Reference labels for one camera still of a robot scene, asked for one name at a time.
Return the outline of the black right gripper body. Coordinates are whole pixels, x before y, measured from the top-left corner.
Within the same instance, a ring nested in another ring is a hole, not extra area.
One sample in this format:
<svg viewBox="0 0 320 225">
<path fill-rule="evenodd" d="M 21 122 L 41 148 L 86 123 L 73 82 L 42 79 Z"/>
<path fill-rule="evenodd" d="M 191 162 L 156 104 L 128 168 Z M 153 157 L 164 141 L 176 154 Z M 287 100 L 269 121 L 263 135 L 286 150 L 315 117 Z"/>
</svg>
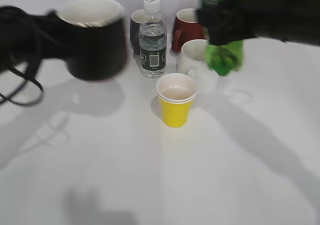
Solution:
<svg viewBox="0 0 320 225">
<path fill-rule="evenodd" d="M 253 38 L 320 44 L 320 0 L 224 0 L 196 15 L 215 46 Z"/>
</svg>

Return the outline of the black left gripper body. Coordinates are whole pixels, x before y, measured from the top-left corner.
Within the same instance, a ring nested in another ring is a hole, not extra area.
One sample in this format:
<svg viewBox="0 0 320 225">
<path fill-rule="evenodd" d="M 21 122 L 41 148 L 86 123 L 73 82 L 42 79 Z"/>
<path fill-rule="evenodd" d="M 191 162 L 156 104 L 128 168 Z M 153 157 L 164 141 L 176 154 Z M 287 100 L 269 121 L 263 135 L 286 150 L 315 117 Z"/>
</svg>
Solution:
<svg viewBox="0 0 320 225">
<path fill-rule="evenodd" d="M 66 59 L 71 49 L 66 42 L 64 22 L 57 12 L 26 13 L 12 5 L 0 7 L 0 71 L 28 59 Z"/>
</svg>

